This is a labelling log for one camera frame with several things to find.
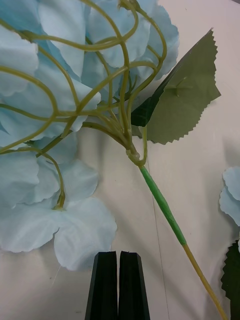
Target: wire stem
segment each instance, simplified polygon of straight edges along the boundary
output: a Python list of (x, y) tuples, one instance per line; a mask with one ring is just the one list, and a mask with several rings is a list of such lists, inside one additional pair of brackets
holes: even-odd
[(147, 171), (147, 169), (142, 166), (139, 168), (145, 181), (146, 184), (148, 185), (152, 195), (154, 196), (159, 208), (161, 209), (162, 213), (164, 214), (165, 218), (167, 219), (168, 223), (170, 224), (173, 232), (175, 233), (178, 241), (180, 242), (180, 244), (182, 245), (183, 249), (186, 252), (187, 257), (189, 258), (192, 266), (194, 267), (197, 275), (199, 276), (202, 284), (204, 285), (206, 291), (208, 292), (209, 296), (212, 298), (219, 314), (221, 315), (223, 320), (228, 320), (227, 315), (225, 314), (222, 306), (220, 305), (218, 298), (216, 297), (213, 289), (211, 288), (210, 284), (208, 283), (207, 279), (204, 277), (203, 272), (201, 271), (199, 265), (197, 264), (192, 252), (190, 251), (188, 245), (187, 245), (187, 241), (184, 238), (184, 235), (179, 227), (179, 225), (177, 224), (170, 208), (169, 205), (167, 203), (167, 201), (165, 200), (164, 196), (162, 195), (162, 193), (160, 192), (158, 186), (156, 185), (156, 183), (154, 182), (153, 178), (151, 177), (151, 175), (149, 174), (149, 172)]

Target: yellow stem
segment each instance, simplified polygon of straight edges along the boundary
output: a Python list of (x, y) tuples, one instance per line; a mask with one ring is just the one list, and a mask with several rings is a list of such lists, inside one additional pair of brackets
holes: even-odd
[(206, 291), (208, 292), (209, 296), (212, 298), (212, 300), (213, 300), (218, 312), (220, 313), (222, 319), (228, 320), (226, 313), (224, 312), (224, 310), (223, 310), (222, 306), (220, 305), (220, 302), (219, 302), (218, 298), (216, 297), (213, 289), (211, 288), (210, 284), (208, 283), (207, 279), (205, 278), (197, 261), (195, 260), (191, 250), (189, 249), (189, 246), (187, 244), (183, 244), (182, 247), (183, 247), (184, 251), (186, 252), (186, 255), (187, 255), (188, 259), (190, 260), (193, 268), (195, 269), (197, 275), (199, 276), (202, 284), (204, 285)]

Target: flower cluster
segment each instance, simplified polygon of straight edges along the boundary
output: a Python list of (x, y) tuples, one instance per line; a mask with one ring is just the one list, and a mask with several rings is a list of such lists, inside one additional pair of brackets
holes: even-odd
[(116, 223), (88, 198), (97, 175), (74, 159), (76, 132), (88, 116), (119, 129), (112, 109), (170, 71), (178, 42), (156, 0), (0, 0), (4, 250), (27, 252), (55, 234), (58, 261), (76, 270), (110, 249)]
[(225, 187), (220, 194), (220, 209), (240, 227), (240, 166), (228, 168), (222, 176)]

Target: green leaf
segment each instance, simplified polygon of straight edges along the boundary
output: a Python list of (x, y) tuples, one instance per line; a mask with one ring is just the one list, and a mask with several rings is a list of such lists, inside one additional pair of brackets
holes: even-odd
[(231, 320), (240, 319), (240, 252), (238, 241), (228, 248), (221, 288), (230, 299)]
[(221, 94), (216, 87), (214, 61), (217, 47), (210, 30), (179, 61), (152, 97), (131, 114), (136, 126), (147, 125), (147, 139), (166, 144), (193, 130), (207, 105)]

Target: blue flower petal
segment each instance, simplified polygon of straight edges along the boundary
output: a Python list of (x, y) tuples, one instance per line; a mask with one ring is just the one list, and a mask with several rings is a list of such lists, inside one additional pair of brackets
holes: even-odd
[[(39, 54), (39, 67), (35, 72), (35, 77), (42, 81), (56, 98), (60, 111), (75, 111), (76, 104), (70, 86), (63, 73), (50, 63), (41, 53)], [(77, 97), (81, 101), (92, 88), (72, 80)], [(86, 109), (95, 109), (101, 100), (101, 95), (97, 93), (87, 104)], [(21, 94), (16, 93), (11, 97), (4, 98), (7, 104), (19, 109), (23, 109), (34, 115), (49, 117), (53, 112), (51, 101), (47, 94), (33, 83), (29, 83), (26, 90)]]
[(88, 198), (62, 213), (55, 235), (54, 250), (61, 266), (82, 270), (93, 266), (98, 252), (111, 250), (117, 225), (111, 213), (97, 198)]
[(59, 177), (55, 171), (51, 169), (51, 166), (46, 163), (45, 158), (38, 158), (37, 163), (39, 165), (37, 174), (39, 183), (35, 185), (21, 201), (27, 205), (49, 199), (60, 189)]
[[(32, 135), (45, 124), (44, 121), (33, 120), (22, 114), (4, 109), (0, 109), (0, 123), (9, 134), (8, 139), (1, 140), (1, 147)], [(59, 136), (63, 132), (63, 127), (62, 123), (54, 122), (43, 133), (32, 137), (31, 140), (38, 140), (44, 136), (50, 138)]]
[(232, 217), (235, 223), (240, 227), (240, 201), (236, 200), (224, 187), (220, 194), (220, 209), (227, 215)]
[(98, 184), (98, 173), (94, 169), (78, 159), (59, 167), (64, 182), (66, 202), (75, 203), (94, 193)]
[(6, 251), (29, 252), (53, 238), (58, 231), (59, 212), (51, 210), (51, 200), (33, 205), (18, 204), (0, 213), (0, 246)]
[[(121, 35), (125, 35), (134, 26), (133, 14), (123, 7), (118, 8), (118, 0), (103, 0), (97, 2), (97, 5), (113, 19)], [(150, 35), (150, 23), (141, 15), (138, 15), (138, 17), (137, 30), (126, 42), (130, 61), (133, 61), (144, 54)], [(104, 38), (116, 36), (109, 22), (94, 8), (90, 9), (87, 31), (93, 43)], [(120, 45), (102, 50), (101, 53), (110, 66), (116, 68), (124, 65), (124, 55)]]
[[(38, 149), (44, 148), (53, 139), (43, 137), (41, 140), (37, 140), (34, 146)], [(47, 154), (50, 155), (59, 165), (71, 162), (77, 152), (77, 134), (75, 132), (70, 133), (66, 138), (61, 140), (53, 148), (51, 148)]]
[[(110, 65), (107, 65), (109, 72), (112, 74), (116, 69), (112, 68)], [(95, 52), (86, 52), (84, 56), (84, 63), (81, 75), (81, 81), (88, 87), (94, 88), (101, 81), (103, 81), (108, 76), (106, 69)], [(120, 85), (121, 76), (117, 76), (112, 80), (112, 95), (115, 95), (115, 92), (118, 90)], [(109, 92), (109, 85), (107, 84), (104, 89), (107, 93)], [(103, 98), (103, 90), (100, 91), (101, 99)]]
[[(13, 139), (13, 137), (10, 134), (8, 134), (5, 130), (0, 129), (0, 147), (6, 147), (14, 142), (15, 142), (15, 140)], [(24, 143), (20, 143), (19, 145), (15, 146), (11, 149), (16, 150), (16, 149), (22, 148), (22, 147), (26, 147), (26, 145)]]
[[(0, 25), (0, 65), (33, 76), (39, 65), (38, 47), (23, 40), (17, 33)], [(11, 96), (26, 89), (28, 81), (7, 72), (0, 72), (0, 94)]]
[(227, 169), (222, 176), (228, 191), (236, 200), (240, 200), (240, 166)]
[[(157, 23), (161, 32), (163, 33), (167, 46), (166, 58), (162, 64), (159, 73), (155, 77), (155, 80), (159, 80), (163, 75), (166, 75), (177, 62), (179, 32), (178, 28), (171, 23), (169, 14), (163, 6), (157, 4), (155, 5), (152, 18)], [(148, 45), (151, 46), (160, 56), (162, 55), (163, 44), (159, 34), (152, 25), (150, 27)], [(149, 49), (146, 49), (144, 55), (139, 60), (151, 61), (155, 65), (158, 64), (157, 57)], [(152, 73), (152, 69), (149, 67), (138, 67), (134, 68), (134, 72), (136, 72), (138, 76), (143, 77), (143, 79), (146, 79)]]
[(39, 166), (33, 152), (15, 152), (0, 156), (1, 208), (13, 208), (39, 183)]
[[(38, 12), (43, 30), (50, 36), (64, 38), (85, 44), (84, 5), (79, 0), (39, 0)], [(82, 74), (84, 51), (52, 42), (62, 57), (80, 77)]]
[(41, 29), (37, 0), (0, 0), (0, 18), (17, 30)]

